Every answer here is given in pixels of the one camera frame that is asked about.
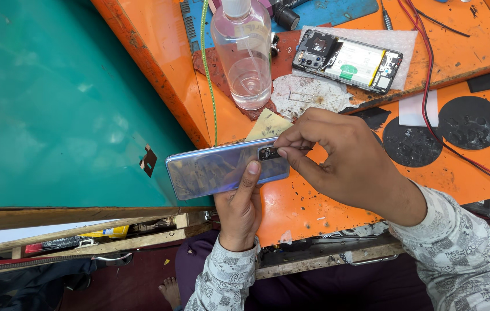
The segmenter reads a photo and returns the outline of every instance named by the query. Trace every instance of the white bottle cap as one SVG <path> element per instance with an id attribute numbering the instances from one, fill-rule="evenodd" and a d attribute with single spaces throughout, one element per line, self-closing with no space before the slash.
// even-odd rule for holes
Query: white bottle cap
<path id="1" fill-rule="evenodd" d="M 249 12 L 250 2 L 251 0 L 222 0 L 222 9 L 229 17 L 241 17 Z"/>

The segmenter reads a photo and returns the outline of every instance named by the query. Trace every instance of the hand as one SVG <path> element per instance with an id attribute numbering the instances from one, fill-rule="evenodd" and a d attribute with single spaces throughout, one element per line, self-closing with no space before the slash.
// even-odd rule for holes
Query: hand
<path id="1" fill-rule="evenodd" d="M 307 158 L 307 152 L 288 147 L 316 142 L 328 153 L 321 166 Z M 309 108 L 274 146 L 316 191 L 335 201 L 403 226 L 425 218 L 421 191 L 399 173 L 361 118 Z"/>
<path id="2" fill-rule="evenodd" d="M 243 252 L 253 248 L 262 220 L 261 186 L 257 185 L 260 176 L 261 164 L 251 161 L 237 190 L 214 195 L 222 227 L 219 242 L 228 251 Z"/>

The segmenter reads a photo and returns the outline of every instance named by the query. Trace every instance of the screwdriver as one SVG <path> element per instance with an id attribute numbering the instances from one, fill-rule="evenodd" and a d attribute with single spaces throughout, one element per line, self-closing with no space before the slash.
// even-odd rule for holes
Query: screwdriver
<path id="1" fill-rule="evenodd" d="M 393 30 L 393 25 L 391 25 L 391 17 L 387 14 L 387 10 L 385 10 L 385 7 L 383 6 L 383 0 L 379 0 L 381 2 L 381 8 L 383 10 L 383 21 L 385 22 L 385 28 L 388 31 Z"/>

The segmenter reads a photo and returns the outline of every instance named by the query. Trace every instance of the yellow package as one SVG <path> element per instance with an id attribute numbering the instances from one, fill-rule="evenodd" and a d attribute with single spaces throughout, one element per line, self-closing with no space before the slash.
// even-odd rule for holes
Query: yellow package
<path id="1" fill-rule="evenodd" d="M 81 234 L 80 236 L 90 236 L 90 237 L 108 236 L 108 237 L 125 238 L 126 234 L 128 233 L 128 228 L 130 228 L 130 226 L 116 227 L 116 228 L 105 229 L 101 231 L 90 232 L 88 234 Z"/>

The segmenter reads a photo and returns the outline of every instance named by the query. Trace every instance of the bare foot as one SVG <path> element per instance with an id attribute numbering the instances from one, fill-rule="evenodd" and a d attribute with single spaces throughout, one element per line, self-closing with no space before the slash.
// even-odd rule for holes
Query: bare foot
<path id="1" fill-rule="evenodd" d="M 170 277 L 164 280 L 164 284 L 159 286 L 160 292 L 164 298 L 170 303 L 172 310 L 181 305 L 180 290 L 178 289 L 178 282 L 175 277 Z"/>

